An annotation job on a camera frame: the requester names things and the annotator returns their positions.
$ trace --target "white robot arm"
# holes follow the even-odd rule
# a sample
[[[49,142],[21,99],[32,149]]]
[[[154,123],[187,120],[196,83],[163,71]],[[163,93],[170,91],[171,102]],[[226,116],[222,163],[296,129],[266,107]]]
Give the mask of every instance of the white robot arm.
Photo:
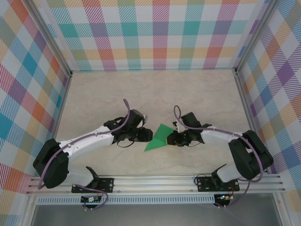
[[[107,121],[103,126],[80,137],[61,142],[50,139],[43,145],[33,166],[47,188],[63,183],[96,189],[98,176],[90,167],[87,167],[88,170],[79,171],[71,169],[69,163],[97,148],[125,139],[133,143],[151,141],[152,131],[143,127],[146,121],[146,115],[133,109],[129,111],[128,117]]]
[[[248,144],[239,137],[243,137],[251,144],[259,156],[263,169],[273,164],[272,156],[254,131],[225,133],[225,131],[216,129],[210,124],[202,126],[192,112],[182,116],[179,120],[173,122],[177,129],[167,137],[167,144],[189,146],[191,141],[199,141],[203,144],[213,144],[225,148],[233,156],[234,162],[216,169],[206,186],[214,186],[218,190],[219,187],[223,187],[233,180],[238,178],[252,180],[260,173],[260,166],[255,154]],[[183,125],[188,126],[188,128],[204,128],[204,130],[187,129]]]

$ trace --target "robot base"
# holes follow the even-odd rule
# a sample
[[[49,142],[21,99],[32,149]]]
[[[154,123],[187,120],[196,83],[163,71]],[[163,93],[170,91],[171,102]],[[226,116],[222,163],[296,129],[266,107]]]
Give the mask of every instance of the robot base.
[[[114,178],[99,178],[97,183],[98,183],[97,186],[93,187],[93,189],[101,190],[106,193],[113,192]],[[73,185],[71,189],[71,193],[95,193],[95,192],[82,189],[80,187],[77,187],[76,185]]]
[[[231,180],[218,187],[212,182],[211,177],[197,177],[198,192],[238,192],[239,184],[237,180]]]

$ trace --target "green triangular object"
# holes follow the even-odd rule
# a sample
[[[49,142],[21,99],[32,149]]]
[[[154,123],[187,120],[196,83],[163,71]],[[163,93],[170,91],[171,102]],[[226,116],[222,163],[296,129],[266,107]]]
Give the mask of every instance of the green triangular object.
[[[167,145],[166,138],[173,131],[174,131],[174,129],[172,129],[164,124],[161,124],[159,126],[159,128],[157,129],[157,131],[154,135],[154,138],[147,144],[145,151]]]

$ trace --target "marble surface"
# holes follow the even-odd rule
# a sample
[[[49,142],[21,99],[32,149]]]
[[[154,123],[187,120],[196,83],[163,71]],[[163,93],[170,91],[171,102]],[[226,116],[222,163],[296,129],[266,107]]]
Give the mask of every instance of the marble surface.
[[[56,140],[78,137],[125,116],[123,98],[148,115],[145,127],[154,133],[161,123],[173,126],[175,104],[183,114],[194,112],[202,124],[234,132],[249,129],[231,70],[92,72],[74,74]],[[146,145],[100,148],[71,166],[90,166],[100,175],[182,174],[212,172],[232,161],[229,150],[210,144],[145,152]]]

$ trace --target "plaid wall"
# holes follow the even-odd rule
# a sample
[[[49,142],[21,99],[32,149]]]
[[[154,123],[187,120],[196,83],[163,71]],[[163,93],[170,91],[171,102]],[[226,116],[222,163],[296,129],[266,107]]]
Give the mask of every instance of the plaid wall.
[[[301,220],[301,0],[282,0],[240,75],[274,171]]]
[[[35,0],[75,70],[232,68],[263,2]]]
[[[261,9],[260,9],[260,12],[259,12],[259,14],[257,15],[256,20],[255,20],[255,22],[254,22],[254,24],[253,24],[251,30],[250,30],[249,33],[248,33],[248,36],[247,36],[247,38],[246,38],[246,40],[245,40],[245,42],[244,42],[243,47],[241,48],[241,50],[240,50],[240,52],[239,52],[239,55],[238,55],[238,57],[237,57],[237,59],[236,59],[236,61],[235,61],[233,67],[237,67],[237,65],[238,65],[238,63],[239,63],[239,61],[240,61],[240,59],[241,59],[243,53],[245,52],[246,47],[249,45],[249,43],[250,43],[250,41],[251,41],[251,38],[253,37],[253,34],[254,34],[254,32],[256,31],[256,29],[257,29],[257,27],[258,27],[258,25],[259,25],[259,22],[261,21],[262,16],[264,15],[265,11],[266,11],[267,8],[268,8],[270,1],[271,1],[271,0],[265,0],[265,1],[264,1],[264,4],[262,5],[262,7],[261,7]]]
[[[16,225],[67,76],[21,0],[0,0],[0,226]]]

